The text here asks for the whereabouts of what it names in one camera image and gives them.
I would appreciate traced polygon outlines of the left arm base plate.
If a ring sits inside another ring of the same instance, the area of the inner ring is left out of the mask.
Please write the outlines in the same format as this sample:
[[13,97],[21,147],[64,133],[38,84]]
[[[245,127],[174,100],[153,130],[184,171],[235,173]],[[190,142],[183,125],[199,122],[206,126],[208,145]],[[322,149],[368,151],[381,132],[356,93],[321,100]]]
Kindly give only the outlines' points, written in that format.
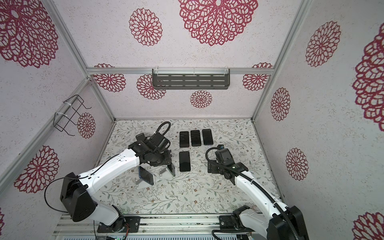
[[125,216],[125,219],[119,217],[112,225],[107,226],[100,223],[97,233],[137,233],[141,217],[139,216]]

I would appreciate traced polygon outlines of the black phone purple edge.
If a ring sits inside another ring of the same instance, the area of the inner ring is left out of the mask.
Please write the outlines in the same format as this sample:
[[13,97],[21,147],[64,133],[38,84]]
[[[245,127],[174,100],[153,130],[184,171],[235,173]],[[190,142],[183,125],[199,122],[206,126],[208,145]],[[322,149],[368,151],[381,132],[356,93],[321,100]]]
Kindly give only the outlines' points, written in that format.
[[180,148],[188,148],[190,146],[190,135],[188,131],[180,132]]

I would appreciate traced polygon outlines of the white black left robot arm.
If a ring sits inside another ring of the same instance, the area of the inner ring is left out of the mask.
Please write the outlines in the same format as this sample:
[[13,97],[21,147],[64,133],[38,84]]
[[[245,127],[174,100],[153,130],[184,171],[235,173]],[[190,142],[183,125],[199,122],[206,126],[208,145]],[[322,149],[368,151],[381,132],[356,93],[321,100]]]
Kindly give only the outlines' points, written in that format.
[[94,194],[122,173],[134,168],[139,169],[139,187],[153,186],[156,178],[142,164],[164,166],[165,171],[175,174],[169,149],[171,143],[164,135],[155,133],[146,137],[140,134],[136,139],[122,153],[98,168],[80,175],[70,173],[64,177],[60,200],[74,222],[93,220],[118,232],[126,225],[124,215],[118,207],[97,201]]

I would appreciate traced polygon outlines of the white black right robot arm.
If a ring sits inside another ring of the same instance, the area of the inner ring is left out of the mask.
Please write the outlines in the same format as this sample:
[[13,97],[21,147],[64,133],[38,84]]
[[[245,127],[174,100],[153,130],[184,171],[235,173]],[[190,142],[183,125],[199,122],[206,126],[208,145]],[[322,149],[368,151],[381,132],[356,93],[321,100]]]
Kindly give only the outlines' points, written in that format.
[[253,176],[242,163],[235,163],[230,151],[222,145],[209,148],[215,151],[216,159],[208,159],[208,172],[220,174],[242,190],[260,210],[257,213],[251,207],[242,206],[229,216],[220,216],[220,229],[213,230],[212,236],[218,240],[218,234],[248,235],[250,240],[307,240],[309,234],[302,212],[296,207],[288,207],[274,197]]

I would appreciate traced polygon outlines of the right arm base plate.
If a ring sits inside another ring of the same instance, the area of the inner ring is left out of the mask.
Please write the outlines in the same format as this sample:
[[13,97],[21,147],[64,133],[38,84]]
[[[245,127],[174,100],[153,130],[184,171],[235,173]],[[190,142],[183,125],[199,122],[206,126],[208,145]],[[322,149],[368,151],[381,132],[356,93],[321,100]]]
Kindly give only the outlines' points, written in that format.
[[220,230],[223,230],[223,231],[239,230],[238,220],[234,215],[220,215],[219,224],[220,224]]

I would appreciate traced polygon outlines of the dark phone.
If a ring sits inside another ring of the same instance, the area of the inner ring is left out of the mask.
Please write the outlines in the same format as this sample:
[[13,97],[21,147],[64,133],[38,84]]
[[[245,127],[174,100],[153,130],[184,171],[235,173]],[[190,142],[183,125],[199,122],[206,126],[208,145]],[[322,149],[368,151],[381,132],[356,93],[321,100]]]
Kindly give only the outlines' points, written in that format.
[[179,165],[180,165],[180,172],[191,171],[191,160],[190,160],[189,151],[183,151],[179,153]]

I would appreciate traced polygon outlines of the blue edged phone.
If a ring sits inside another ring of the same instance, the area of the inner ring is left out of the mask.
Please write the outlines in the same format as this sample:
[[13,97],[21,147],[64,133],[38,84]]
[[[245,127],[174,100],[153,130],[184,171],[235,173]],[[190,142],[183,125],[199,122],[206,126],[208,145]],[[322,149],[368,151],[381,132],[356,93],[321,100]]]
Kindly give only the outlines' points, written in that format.
[[212,146],[214,144],[212,130],[211,129],[203,129],[203,142],[205,146]]

